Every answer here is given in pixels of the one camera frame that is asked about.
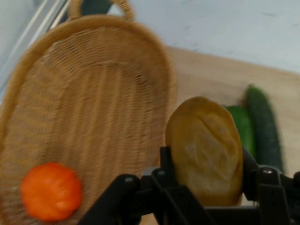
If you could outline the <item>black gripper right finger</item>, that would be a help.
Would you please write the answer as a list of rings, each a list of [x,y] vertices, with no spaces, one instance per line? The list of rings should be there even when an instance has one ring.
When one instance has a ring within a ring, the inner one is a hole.
[[[260,224],[300,223],[300,173],[287,177],[273,166],[259,165],[243,150],[243,193],[258,203]]]

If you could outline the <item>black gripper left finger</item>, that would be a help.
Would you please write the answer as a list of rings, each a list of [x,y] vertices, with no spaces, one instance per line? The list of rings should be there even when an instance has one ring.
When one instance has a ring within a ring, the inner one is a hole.
[[[161,147],[160,167],[151,175],[116,177],[78,224],[138,225],[148,214],[159,225],[216,223],[189,188],[176,181],[169,147]]]

